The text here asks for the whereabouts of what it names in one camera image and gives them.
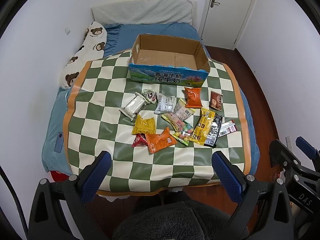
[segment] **snack package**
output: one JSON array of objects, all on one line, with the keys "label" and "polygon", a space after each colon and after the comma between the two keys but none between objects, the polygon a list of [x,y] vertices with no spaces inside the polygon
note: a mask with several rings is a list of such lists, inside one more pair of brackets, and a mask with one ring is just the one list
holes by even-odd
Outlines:
[{"label": "snack package", "polygon": [[169,127],[164,129],[161,134],[146,134],[146,139],[150,153],[155,153],[177,143],[170,134]]},{"label": "snack package", "polygon": [[200,145],[214,148],[221,128],[221,123],[221,115],[218,115],[209,109],[201,108],[200,120],[189,140]]},{"label": "snack package", "polygon": [[236,124],[235,124],[235,122],[233,120],[230,120],[228,122],[224,122],[221,125],[221,129],[220,129],[218,137],[227,135],[227,134],[232,133],[232,132],[236,132],[237,130],[238,129],[237,129]]},{"label": "snack package", "polygon": [[149,102],[143,95],[138,92],[135,93],[136,97],[130,101],[125,107],[119,108],[119,110],[132,121],[137,113]]},{"label": "snack package", "polygon": [[146,137],[143,134],[138,133],[131,147],[140,147],[140,146],[147,146],[147,145],[148,143],[147,143]]},{"label": "snack package", "polygon": [[142,119],[140,114],[137,114],[136,122],[134,123],[134,127],[132,129],[132,134],[137,133],[156,133],[156,121],[155,118]]},{"label": "snack package", "polygon": [[186,107],[200,108],[202,103],[200,100],[200,91],[201,88],[184,88],[187,94],[187,103]]},{"label": "snack package", "polygon": [[173,129],[177,132],[181,131],[183,126],[185,125],[183,121],[188,119],[194,113],[195,109],[186,108],[186,102],[180,98],[176,106],[174,107],[174,113],[166,113],[163,114],[161,117],[162,119],[170,123]]},{"label": "snack package", "polygon": [[222,104],[222,94],[211,91],[209,106],[213,109],[221,111],[221,104]]},{"label": "snack package", "polygon": [[143,89],[142,95],[150,102],[155,104],[157,102],[157,92],[150,89]]},{"label": "snack package", "polygon": [[158,105],[155,114],[173,113],[173,104],[175,96],[166,96],[161,93],[157,93]]},{"label": "snack package", "polygon": [[193,132],[193,127],[188,122],[183,121],[183,127],[181,130],[175,132],[172,136],[175,137],[179,142],[188,146],[189,137]]}]

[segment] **blue bedsheet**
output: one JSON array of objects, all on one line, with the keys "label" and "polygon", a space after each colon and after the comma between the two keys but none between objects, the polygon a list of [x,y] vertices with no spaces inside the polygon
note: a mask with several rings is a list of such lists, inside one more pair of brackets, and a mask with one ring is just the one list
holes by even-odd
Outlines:
[{"label": "blue bedsheet", "polygon": [[[133,46],[138,34],[142,33],[163,34],[200,40],[196,29],[187,23],[106,25],[105,29],[108,32],[108,36],[107,44],[104,49],[104,57],[119,52],[121,50],[130,49]],[[54,107],[50,116],[47,136],[42,150],[42,162],[46,171],[60,171],[67,175],[71,175],[72,172],[65,157],[64,147],[62,147],[61,153],[57,153],[54,152],[54,146],[58,132],[62,132],[63,117],[67,109],[66,98],[68,98],[70,91],[71,89],[69,91],[62,89],[59,90],[56,102],[54,103]],[[257,170],[260,152],[256,143],[256,137],[252,123],[252,116],[247,99],[241,90],[240,93],[244,103],[245,116],[248,122],[251,144],[250,174],[254,174]]]}]

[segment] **pillow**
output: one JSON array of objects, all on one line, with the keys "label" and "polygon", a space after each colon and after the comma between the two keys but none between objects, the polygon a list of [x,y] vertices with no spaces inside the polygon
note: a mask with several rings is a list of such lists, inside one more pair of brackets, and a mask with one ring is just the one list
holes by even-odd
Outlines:
[{"label": "pillow", "polygon": [[103,49],[107,42],[105,28],[100,23],[93,22],[87,28],[84,38],[84,43],[62,71],[60,77],[62,88],[72,86],[87,61],[103,57]]}]

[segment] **white wall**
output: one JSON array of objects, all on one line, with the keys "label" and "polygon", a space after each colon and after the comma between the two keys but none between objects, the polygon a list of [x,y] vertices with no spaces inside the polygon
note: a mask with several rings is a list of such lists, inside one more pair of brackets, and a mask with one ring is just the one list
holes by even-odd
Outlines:
[{"label": "white wall", "polygon": [[319,140],[320,36],[294,0],[256,0],[237,45],[270,106],[280,140],[290,135],[303,165],[312,162],[295,146]]},{"label": "white wall", "polygon": [[[41,150],[60,73],[93,21],[90,7],[112,1],[118,0],[28,0],[0,39],[0,165],[17,192],[27,223],[39,180],[50,178],[41,163]],[[199,25],[205,0],[197,1]],[[0,189],[1,208],[24,237],[14,201],[1,179]]]}]

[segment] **red cloth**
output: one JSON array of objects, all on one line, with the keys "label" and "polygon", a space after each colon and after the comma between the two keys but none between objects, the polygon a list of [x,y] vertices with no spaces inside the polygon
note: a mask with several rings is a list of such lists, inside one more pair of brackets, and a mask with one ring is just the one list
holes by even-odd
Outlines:
[{"label": "red cloth", "polygon": [[50,171],[50,173],[55,182],[65,181],[69,177],[68,175],[58,171]]}]

